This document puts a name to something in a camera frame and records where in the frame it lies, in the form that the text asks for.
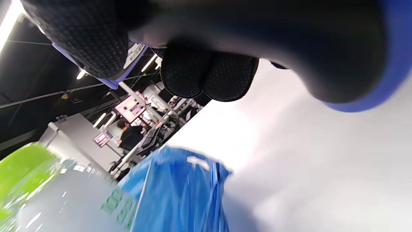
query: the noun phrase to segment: blue bag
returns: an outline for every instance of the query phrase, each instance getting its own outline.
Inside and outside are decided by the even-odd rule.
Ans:
[[[164,147],[123,178],[119,186],[139,203],[139,232],[229,232],[222,207],[225,167],[202,155]]]

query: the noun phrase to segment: ceiling beam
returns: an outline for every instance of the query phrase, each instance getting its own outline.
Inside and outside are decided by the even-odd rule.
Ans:
[[[0,151],[30,139],[34,135],[35,132],[36,132],[36,129],[0,143]]]

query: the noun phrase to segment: black ceiling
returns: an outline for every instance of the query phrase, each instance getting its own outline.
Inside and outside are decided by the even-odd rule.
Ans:
[[[0,7],[0,20],[5,13],[4,7]],[[145,71],[145,76],[136,77],[142,75],[141,69],[152,56],[153,52],[147,50],[125,81],[134,90],[142,91],[151,82],[160,81],[155,65]],[[78,73],[79,68],[55,50],[27,19],[16,23],[0,54],[0,159],[28,142],[37,141],[57,116],[90,109],[87,117],[93,121],[110,110],[111,104],[105,105],[115,100],[107,95],[109,87],[90,76],[77,80]],[[67,99],[62,98],[65,92]],[[121,89],[115,93],[126,94]],[[19,104],[43,95],[51,96]]]

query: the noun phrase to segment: fluorescent light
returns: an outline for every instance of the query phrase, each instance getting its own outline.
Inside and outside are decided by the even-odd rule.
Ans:
[[[143,67],[142,72],[144,72],[144,71],[147,69],[147,67],[155,60],[156,57],[157,57],[157,55],[154,55],[154,56],[149,60],[149,62]]]
[[[97,119],[96,123],[93,125],[93,128],[99,125],[99,123],[103,120],[104,116],[106,116],[106,113],[103,113],[102,116],[100,116],[100,118]]]
[[[106,124],[104,125],[104,127],[109,126],[110,123],[112,123],[113,120],[116,118],[116,114],[114,114],[113,112],[112,112],[112,114],[113,114],[112,117],[109,119],[109,121],[106,122]]]
[[[0,53],[9,38],[10,33],[20,14],[24,13],[23,5],[19,0],[13,0],[6,17],[0,25]]]
[[[80,70],[76,79],[78,80],[81,79],[85,74],[86,74],[86,71],[84,69]]]

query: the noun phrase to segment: white wall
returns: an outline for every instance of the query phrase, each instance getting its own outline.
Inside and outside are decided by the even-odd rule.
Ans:
[[[43,136],[39,139],[39,142],[46,144],[53,136],[53,133],[54,131],[52,129],[47,128]],[[84,155],[82,155],[77,149],[75,149],[70,144],[70,142],[68,142],[68,140],[62,138],[59,135],[57,135],[53,139],[52,143],[47,147],[47,149],[59,156],[62,160],[72,158],[82,166],[87,166],[89,163],[91,163],[91,161]]]
[[[164,89],[163,83],[157,83],[156,86],[151,85],[143,91],[143,95],[145,97],[147,97],[147,100],[152,104],[152,106],[155,106],[158,109],[165,109],[166,108],[166,105],[163,104],[158,99],[156,99],[156,96],[155,96],[158,93],[160,93],[160,91],[162,89]]]
[[[100,131],[93,128],[92,123],[81,114],[70,116],[65,121],[56,123],[56,125],[105,170],[109,170],[111,162],[119,160],[119,155],[107,145],[100,148],[93,142],[93,139]]]

